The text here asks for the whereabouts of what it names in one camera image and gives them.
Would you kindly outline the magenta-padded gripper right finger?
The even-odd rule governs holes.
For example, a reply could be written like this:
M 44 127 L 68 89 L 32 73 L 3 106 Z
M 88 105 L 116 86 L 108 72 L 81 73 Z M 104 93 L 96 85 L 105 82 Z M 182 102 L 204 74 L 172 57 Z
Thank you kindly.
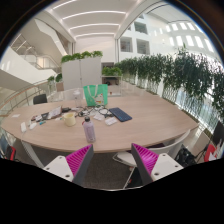
M 137 164 L 143 185 L 159 180 L 182 169 L 167 153 L 155 152 L 133 143 L 131 153 Z

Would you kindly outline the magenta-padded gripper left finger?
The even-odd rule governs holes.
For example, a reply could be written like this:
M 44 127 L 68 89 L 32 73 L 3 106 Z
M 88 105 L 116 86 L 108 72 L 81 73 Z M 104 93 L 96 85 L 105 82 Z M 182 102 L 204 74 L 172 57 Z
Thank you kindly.
M 68 156 L 57 156 L 44 170 L 81 186 L 93 155 L 93 145 L 89 144 Z

